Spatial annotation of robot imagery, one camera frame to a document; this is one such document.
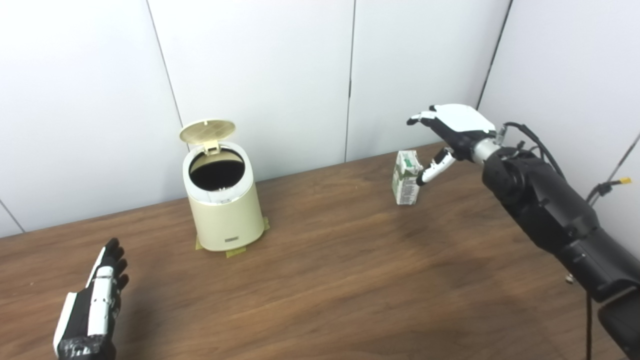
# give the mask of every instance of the wire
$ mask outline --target wire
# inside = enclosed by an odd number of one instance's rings
[[[540,152],[542,152],[544,155],[546,155],[549,158],[549,163],[551,163],[551,166],[556,170],[558,175],[560,175],[560,177],[564,179],[564,174],[560,169],[560,166],[556,162],[556,159],[553,157],[553,155],[551,155],[551,152],[549,152],[545,144],[543,144],[542,141],[540,141],[540,138],[538,138],[538,135],[536,135],[533,131],[531,131],[531,129],[529,129],[526,125],[518,124],[517,122],[505,122],[504,126],[515,127],[516,129],[520,130],[521,133],[523,133],[528,138],[530,138],[531,141],[536,143],[536,145],[540,147]]]
[[[627,157],[629,156],[629,154],[631,154],[631,152],[634,150],[634,148],[636,147],[636,144],[638,143],[638,140],[640,140],[640,133],[638,133],[638,135],[636,136],[636,139],[634,140],[634,142],[631,143],[631,146],[629,146],[629,148],[627,149],[627,151],[625,152],[625,154],[622,156],[622,159],[620,159],[620,161],[618,162],[618,164],[616,165],[616,167],[613,169],[613,172],[611,172],[611,175],[609,176],[609,178],[607,179],[607,182],[610,182],[611,179],[613,179],[613,177],[616,175],[616,173],[618,172],[618,170],[620,169],[620,167],[622,166],[622,164],[627,160]],[[593,199],[593,202],[590,203],[589,205],[593,206],[595,205],[596,201],[598,201],[598,198],[600,196],[602,196],[603,194],[598,194],[596,195],[596,197]]]
[[[591,360],[591,349],[592,349],[592,330],[593,330],[593,312],[591,310],[591,297],[589,293],[587,293],[587,355],[586,360]]]
[[[532,152],[533,150],[536,150],[536,149],[540,149],[540,146],[536,145],[536,146],[531,147],[531,149],[529,149],[529,152]],[[539,150],[539,151],[540,151],[540,158],[542,160],[544,160],[545,159],[545,153],[542,152],[542,150]]]

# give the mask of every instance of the white wall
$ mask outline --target white wall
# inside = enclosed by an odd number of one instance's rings
[[[479,110],[527,124],[583,195],[640,131],[640,3],[514,1]],[[598,200],[602,225],[640,258],[640,149]]]
[[[258,180],[344,161],[353,1],[149,4],[183,123],[235,122]]]
[[[21,232],[18,224],[13,221],[9,212],[0,204],[0,238],[20,234]]]
[[[0,2],[0,199],[34,230],[184,196],[144,0]]]
[[[440,141],[404,123],[476,106],[509,0],[357,1],[347,160]]]
[[[2,1],[0,199],[31,231],[183,197],[212,117],[257,179],[435,141],[405,119],[477,101],[507,3]]]

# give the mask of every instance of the white robotic hand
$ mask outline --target white robotic hand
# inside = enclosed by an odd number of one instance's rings
[[[416,183],[424,185],[447,170],[455,160],[469,160],[482,165],[497,149],[495,126],[471,106],[462,104],[431,105],[428,111],[407,120],[407,125],[422,123],[431,128],[449,147],[443,148],[430,166],[419,174]]]
[[[431,105],[429,110],[412,116],[407,124],[413,125],[419,121],[425,126],[431,127],[432,120],[439,120],[457,133],[495,131],[495,126],[482,114],[471,106],[463,104]]]
[[[127,267],[123,255],[118,239],[111,239],[100,251],[84,289],[67,294],[53,337],[58,359],[115,359],[111,338],[120,312],[120,292],[129,282],[122,275]]]

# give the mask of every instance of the yellow tape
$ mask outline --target yellow tape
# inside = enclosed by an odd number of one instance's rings
[[[227,251],[227,259],[246,251],[246,246]]]

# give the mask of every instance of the black robotic arm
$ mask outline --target black robotic arm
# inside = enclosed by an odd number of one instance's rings
[[[555,160],[552,166],[531,151],[503,147],[504,133],[497,134],[470,106],[431,106],[407,124],[418,122],[445,140],[455,159],[483,166],[484,185],[539,248],[554,255],[593,300],[604,303],[601,324],[630,360],[640,359],[640,263],[600,226]],[[420,178],[430,180],[444,168],[429,167]]]

